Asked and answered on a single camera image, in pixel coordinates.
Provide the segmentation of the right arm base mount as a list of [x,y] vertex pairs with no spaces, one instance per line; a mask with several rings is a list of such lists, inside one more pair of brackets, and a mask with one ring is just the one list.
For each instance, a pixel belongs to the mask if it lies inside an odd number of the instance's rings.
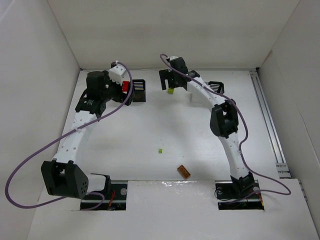
[[255,193],[259,188],[256,180],[254,185],[243,193],[236,193],[232,181],[216,181],[214,196],[217,199],[219,210],[264,210],[264,203],[260,193]]

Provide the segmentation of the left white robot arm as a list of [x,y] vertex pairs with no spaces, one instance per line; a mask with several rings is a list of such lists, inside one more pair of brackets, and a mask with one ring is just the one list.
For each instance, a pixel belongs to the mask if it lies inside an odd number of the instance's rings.
[[123,66],[117,65],[109,70],[87,74],[86,89],[75,107],[71,125],[73,133],[64,139],[52,160],[44,161],[41,166],[49,195],[83,199],[92,192],[110,192],[110,177],[98,173],[86,174],[80,168],[80,162],[84,160],[83,151],[106,110],[107,102],[131,103],[132,84],[124,80],[126,72]]

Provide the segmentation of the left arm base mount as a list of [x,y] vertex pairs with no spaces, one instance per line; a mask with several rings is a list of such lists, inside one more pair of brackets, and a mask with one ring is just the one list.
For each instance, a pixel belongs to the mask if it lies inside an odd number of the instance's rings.
[[90,194],[80,202],[80,210],[90,209],[90,211],[125,211],[127,207],[127,180],[112,180],[110,193],[102,197]]

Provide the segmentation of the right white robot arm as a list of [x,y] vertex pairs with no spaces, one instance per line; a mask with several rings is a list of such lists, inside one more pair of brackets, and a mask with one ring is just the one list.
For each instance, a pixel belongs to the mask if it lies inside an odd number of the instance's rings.
[[168,69],[160,70],[161,87],[184,88],[196,96],[210,113],[209,127],[220,140],[228,160],[231,178],[231,196],[228,199],[247,199],[254,193],[254,176],[245,166],[238,138],[238,113],[235,102],[214,92],[196,71],[189,71],[184,59],[162,53],[160,59]]

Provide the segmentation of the red lego plate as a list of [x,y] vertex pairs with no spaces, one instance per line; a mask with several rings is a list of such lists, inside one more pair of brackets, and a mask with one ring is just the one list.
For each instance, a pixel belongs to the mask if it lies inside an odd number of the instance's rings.
[[128,92],[130,90],[130,81],[124,80],[122,82],[122,92]]

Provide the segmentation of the orange lego plate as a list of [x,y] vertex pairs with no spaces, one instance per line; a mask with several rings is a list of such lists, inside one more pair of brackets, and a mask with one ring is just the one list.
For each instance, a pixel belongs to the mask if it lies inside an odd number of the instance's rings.
[[177,171],[184,179],[188,179],[191,176],[189,171],[183,165],[180,165],[177,168]]

